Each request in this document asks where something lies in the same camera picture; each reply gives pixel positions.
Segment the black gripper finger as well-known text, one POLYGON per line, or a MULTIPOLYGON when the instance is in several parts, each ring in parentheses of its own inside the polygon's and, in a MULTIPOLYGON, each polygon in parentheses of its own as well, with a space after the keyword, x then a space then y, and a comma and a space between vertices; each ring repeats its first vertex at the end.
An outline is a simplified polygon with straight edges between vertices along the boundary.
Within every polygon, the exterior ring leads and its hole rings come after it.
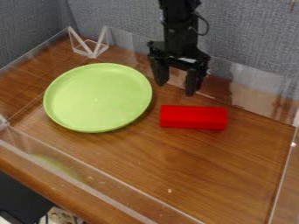
POLYGON ((187 71, 186 75, 186 95, 194 96, 196 91, 202 88, 202 83, 204 81, 204 77, 207 75, 206 69, 194 69, 191 68, 187 71))
POLYGON ((154 79, 159 87, 170 80, 170 66, 163 59, 150 57, 154 79))

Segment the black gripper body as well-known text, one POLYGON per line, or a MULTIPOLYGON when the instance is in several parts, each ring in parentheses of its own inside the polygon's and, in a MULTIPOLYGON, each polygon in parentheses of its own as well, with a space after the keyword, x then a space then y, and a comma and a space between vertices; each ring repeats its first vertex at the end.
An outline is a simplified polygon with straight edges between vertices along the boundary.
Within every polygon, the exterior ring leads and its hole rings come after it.
POLYGON ((208 69, 211 56, 198 48, 198 37, 208 34, 208 21, 196 11, 202 0, 158 0, 162 10, 163 41, 150 41, 148 58, 164 60, 184 71, 208 69))

